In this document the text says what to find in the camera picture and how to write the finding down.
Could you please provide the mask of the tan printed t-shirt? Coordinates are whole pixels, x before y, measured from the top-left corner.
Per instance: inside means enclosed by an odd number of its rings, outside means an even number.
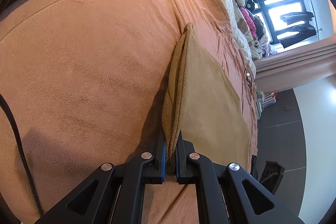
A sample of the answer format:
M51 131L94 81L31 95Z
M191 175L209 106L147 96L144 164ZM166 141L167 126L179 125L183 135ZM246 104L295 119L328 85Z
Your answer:
M240 98L219 62L201 45L188 24L178 40L169 69L162 109L167 143L167 173L175 172L178 138L214 163L251 169L251 134Z

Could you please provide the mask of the white bedside shelf with items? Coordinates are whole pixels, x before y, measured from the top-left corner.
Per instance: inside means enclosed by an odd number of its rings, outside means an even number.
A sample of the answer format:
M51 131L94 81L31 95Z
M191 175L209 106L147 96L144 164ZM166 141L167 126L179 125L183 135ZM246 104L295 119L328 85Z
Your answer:
M260 90L256 93L256 108L257 108L257 118L261 118L263 110L277 102L278 91L272 92L262 92Z

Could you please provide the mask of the pink window curtain right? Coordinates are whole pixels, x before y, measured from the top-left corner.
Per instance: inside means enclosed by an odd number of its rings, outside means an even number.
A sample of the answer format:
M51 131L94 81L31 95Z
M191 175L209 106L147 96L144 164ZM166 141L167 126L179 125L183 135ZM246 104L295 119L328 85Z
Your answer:
M335 75L335 36L255 61L263 92L283 91Z

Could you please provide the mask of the orange bed blanket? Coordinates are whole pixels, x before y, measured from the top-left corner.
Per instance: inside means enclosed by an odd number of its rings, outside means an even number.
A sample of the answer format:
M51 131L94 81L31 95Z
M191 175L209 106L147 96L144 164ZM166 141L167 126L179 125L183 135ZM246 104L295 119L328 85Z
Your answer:
M1 15L1 94L44 211L159 132L171 57L189 23L240 98L253 156L252 71L220 0L18 0Z

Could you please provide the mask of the pile of plush toys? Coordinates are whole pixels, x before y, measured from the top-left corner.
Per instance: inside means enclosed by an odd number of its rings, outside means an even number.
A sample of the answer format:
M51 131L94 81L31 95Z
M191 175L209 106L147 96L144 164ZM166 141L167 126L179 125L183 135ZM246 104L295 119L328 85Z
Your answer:
M253 15L255 3L253 0L233 0L235 2L235 17L238 29L245 36L251 50L252 60L259 60L278 53L270 44L266 26L260 16Z

